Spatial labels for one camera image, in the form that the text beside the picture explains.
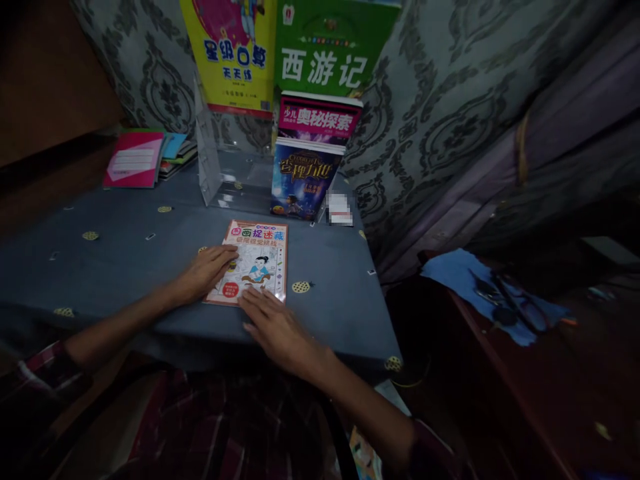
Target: pink notebook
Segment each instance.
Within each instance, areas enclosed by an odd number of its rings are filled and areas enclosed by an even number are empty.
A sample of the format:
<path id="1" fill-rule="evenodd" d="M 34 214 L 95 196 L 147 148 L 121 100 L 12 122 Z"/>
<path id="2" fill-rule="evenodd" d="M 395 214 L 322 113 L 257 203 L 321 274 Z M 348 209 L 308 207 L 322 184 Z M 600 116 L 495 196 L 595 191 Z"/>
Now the pink notebook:
<path id="1" fill-rule="evenodd" d="M 158 176 L 165 134 L 122 132 L 107 167 L 105 188 L 153 188 Z"/>

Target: damask wallpaper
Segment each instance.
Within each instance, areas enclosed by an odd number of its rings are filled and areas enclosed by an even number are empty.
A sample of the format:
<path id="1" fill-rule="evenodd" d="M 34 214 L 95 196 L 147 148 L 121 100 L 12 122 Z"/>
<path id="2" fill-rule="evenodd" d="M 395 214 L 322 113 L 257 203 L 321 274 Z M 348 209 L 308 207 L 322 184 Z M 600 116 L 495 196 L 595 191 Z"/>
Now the damask wallpaper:
<path id="1" fill-rule="evenodd" d="M 523 114 L 613 0 L 405 0 L 343 162 L 374 255 Z M 193 132 L 195 68 L 174 0 L 71 0 L 130 120 Z M 264 121 L 215 116 L 227 148 L 264 153 Z"/>

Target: shirt sleeve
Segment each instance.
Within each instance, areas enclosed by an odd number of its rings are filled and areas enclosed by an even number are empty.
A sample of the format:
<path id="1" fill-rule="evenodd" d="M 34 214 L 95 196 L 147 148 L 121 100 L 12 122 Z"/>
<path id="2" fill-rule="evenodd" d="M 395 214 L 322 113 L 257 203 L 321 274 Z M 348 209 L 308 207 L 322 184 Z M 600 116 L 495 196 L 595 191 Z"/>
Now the shirt sleeve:
<path id="1" fill-rule="evenodd" d="M 93 380 L 56 342 L 0 378 L 0 461 L 14 465 L 42 440 L 49 426 Z"/>

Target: green book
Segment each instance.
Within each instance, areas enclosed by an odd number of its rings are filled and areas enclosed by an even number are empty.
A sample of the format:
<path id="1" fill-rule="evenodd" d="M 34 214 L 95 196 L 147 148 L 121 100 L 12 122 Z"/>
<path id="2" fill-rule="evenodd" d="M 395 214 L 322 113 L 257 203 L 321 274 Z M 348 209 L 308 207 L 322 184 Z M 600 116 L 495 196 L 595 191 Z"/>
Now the green book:
<path id="1" fill-rule="evenodd" d="M 400 13 L 399 1 L 279 0 L 275 84 L 358 97 Z"/>

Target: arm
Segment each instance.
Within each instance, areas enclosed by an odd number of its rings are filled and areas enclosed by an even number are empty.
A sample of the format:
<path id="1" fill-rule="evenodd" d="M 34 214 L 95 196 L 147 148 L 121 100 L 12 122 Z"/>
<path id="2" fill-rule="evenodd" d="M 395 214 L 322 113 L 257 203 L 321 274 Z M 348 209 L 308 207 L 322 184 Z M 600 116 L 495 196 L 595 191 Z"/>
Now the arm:
<path id="1" fill-rule="evenodd" d="M 0 461 L 9 469 L 91 386 L 92 373 L 172 308 L 202 298 L 238 255 L 235 246 L 200 253 L 178 278 L 115 315 L 56 342 L 0 377 Z"/>
<path id="2" fill-rule="evenodd" d="M 84 372 L 96 371 L 162 315 L 208 294 L 238 258 L 236 250 L 235 245 L 204 250 L 172 282 L 66 340 L 69 356 Z"/>
<path id="3" fill-rule="evenodd" d="M 337 402 L 385 465 L 395 473 L 406 472 L 415 442 L 412 420 L 304 332 L 293 313 L 270 292 L 247 289 L 239 303 L 253 320 L 245 329 L 267 356 Z"/>

